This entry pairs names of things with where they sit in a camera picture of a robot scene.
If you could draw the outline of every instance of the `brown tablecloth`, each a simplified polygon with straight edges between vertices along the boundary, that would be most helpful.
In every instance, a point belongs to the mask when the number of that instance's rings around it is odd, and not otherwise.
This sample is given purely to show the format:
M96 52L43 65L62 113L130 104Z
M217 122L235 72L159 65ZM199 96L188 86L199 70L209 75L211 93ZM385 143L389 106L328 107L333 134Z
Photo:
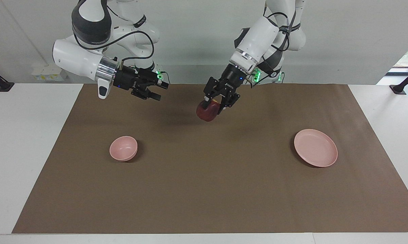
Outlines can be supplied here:
M408 232L408 191L347 85L242 86L210 123L202 89L84 85L13 233ZM305 128L334 140L334 165L297 156ZM124 135L128 163L109 156Z

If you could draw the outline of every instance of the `black stand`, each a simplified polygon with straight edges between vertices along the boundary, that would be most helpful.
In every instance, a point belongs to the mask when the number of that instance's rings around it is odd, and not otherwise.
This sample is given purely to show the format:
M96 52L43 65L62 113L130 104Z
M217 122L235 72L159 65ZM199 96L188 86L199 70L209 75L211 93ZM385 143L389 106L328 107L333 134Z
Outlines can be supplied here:
M403 82L401 82L399 85L390 85L389 87L392 89L392 91L395 94L399 95L405 95L406 93L404 92L404 87L408 84L408 76L406 79L404 79Z
M7 92L11 90L13 85L14 85L13 82L8 82L6 79L0 76L0 92Z

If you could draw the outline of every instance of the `white robot link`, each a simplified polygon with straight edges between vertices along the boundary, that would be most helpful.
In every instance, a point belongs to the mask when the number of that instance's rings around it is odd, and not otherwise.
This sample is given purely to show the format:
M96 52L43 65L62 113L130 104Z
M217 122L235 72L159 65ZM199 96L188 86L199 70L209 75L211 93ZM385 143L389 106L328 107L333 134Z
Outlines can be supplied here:
M148 87L156 85L168 89L168 83L153 72L154 43L159 42L159 30L147 22L138 0L116 0L120 14L108 6L108 0L79 0L72 12L73 35L56 40L53 60L56 65L79 76L86 76L98 84L98 97L105 99L112 86L142 98L160 100ZM111 11L131 24L116 26L111 31ZM120 61L103 52L108 46L118 44L133 57ZM135 60L134 68L123 65L125 60Z
M241 30L234 41L235 52L219 80L210 77L204 88L203 108L221 95L219 112L232 107L240 98L235 90L245 81L256 85L267 77L276 77L284 61L284 51L299 51L306 42L300 27L306 0L267 0L264 15L251 27ZM265 17L267 8L272 13ZM259 68L267 74L261 80L249 79Z

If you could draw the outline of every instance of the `tabletop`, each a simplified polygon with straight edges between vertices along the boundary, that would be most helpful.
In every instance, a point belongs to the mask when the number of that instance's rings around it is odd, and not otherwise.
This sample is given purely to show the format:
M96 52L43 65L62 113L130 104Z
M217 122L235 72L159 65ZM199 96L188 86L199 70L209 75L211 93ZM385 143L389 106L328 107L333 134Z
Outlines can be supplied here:
M349 87L408 189L408 98L388 86ZM81 88L16 84L0 93L0 243L408 243L408 233L11 235Z

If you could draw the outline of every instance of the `pink plate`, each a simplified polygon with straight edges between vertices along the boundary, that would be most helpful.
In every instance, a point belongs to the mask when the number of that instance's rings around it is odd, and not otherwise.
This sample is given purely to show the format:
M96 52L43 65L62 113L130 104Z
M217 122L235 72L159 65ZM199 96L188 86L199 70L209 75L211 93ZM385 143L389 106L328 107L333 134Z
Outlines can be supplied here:
M120 162L129 161L137 153L137 141L131 136L122 136L112 142L109 152Z
M338 158L337 146L332 139L314 129L305 129L297 133L294 147L303 160L317 167L331 166Z

